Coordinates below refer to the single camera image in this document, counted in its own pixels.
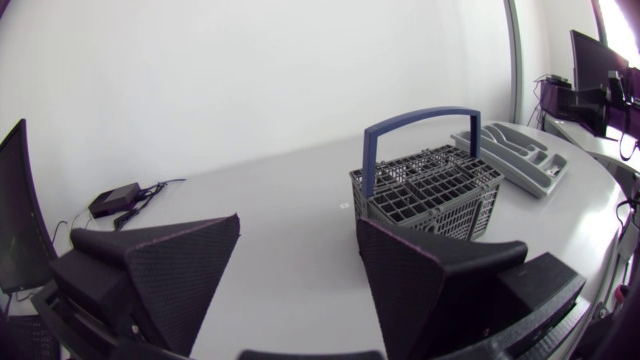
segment computer monitor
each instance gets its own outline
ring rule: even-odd
[[[571,30],[574,61],[574,85],[576,120],[595,136],[607,137],[607,126],[620,131],[627,130],[625,113],[614,109],[606,100],[609,72],[627,75],[629,62],[599,41]],[[623,85],[628,82],[623,78]]]
[[[609,71],[625,75],[629,62],[598,40],[571,30],[576,91],[609,86]]]
[[[32,303],[74,358],[189,356],[239,236],[237,215],[118,232],[76,229],[73,250],[51,264],[53,281]]]
[[[584,278],[549,253],[524,262],[520,241],[461,241],[366,218],[356,234],[389,359],[545,358],[586,312],[574,306]]]
[[[51,280],[56,259],[36,198],[27,122],[22,119],[0,144],[0,287],[5,293]]]

